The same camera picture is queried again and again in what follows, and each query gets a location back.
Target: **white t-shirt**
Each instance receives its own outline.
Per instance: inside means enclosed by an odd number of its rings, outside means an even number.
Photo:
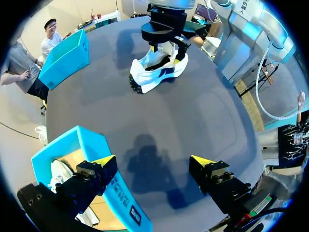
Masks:
[[[54,36],[52,39],[48,39],[47,37],[42,42],[42,56],[44,62],[46,61],[47,56],[51,52],[51,50],[56,47],[63,40],[62,36],[58,32],[54,32]]]

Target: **white sneaker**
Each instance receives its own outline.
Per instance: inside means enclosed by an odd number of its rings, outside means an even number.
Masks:
[[[73,176],[73,172],[67,165],[58,160],[53,161],[51,167],[52,179],[48,186],[51,187],[52,192],[56,193],[56,183],[63,184]],[[93,226],[100,222],[90,207],[83,214],[78,214],[75,219],[88,226]]]
[[[158,86],[164,79],[180,76],[188,63],[188,55],[175,64],[178,51],[175,47],[169,47],[166,43],[158,47],[156,52],[152,49],[140,60],[133,60],[130,69],[130,84],[134,91],[147,93]]]

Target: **gray round table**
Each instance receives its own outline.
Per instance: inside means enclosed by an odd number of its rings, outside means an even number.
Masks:
[[[103,134],[155,232],[204,232],[225,215],[190,176],[189,157],[224,160],[254,185],[262,154],[241,99],[194,46],[173,82],[145,95],[131,89],[132,60],[149,49],[140,30],[148,21],[129,19],[87,34],[90,64],[49,92],[48,140],[76,125]]]

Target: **blue box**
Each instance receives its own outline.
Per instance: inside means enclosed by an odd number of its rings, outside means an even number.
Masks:
[[[103,135],[76,126],[54,139],[31,158],[37,182],[47,187],[52,178],[52,162],[78,149],[82,150],[84,160],[88,162],[112,155]],[[119,170],[102,197],[129,232],[153,232],[151,221],[134,199]],[[133,208],[140,216],[138,223],[130,215]]]
[[[49,89],[54,89],[73,73],[89,64],[89,41],[85,30],[72,34],[52,49],[39,75]]]
[[[52,162],[78,149],[82,150],[84,160],[88,162],[112,155],[103,135],[76,126],[54,139],[31,158],[37,182],[48,186],[52,178]]]

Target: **black cap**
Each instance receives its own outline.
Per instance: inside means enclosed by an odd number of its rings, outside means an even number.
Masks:
[[[56,22],[57,20],[55,18],[52,18],[50,20],[47,21],[47,23],[45,23],[44,29],[46,30],[46,28],[48,27],[49,24]]]

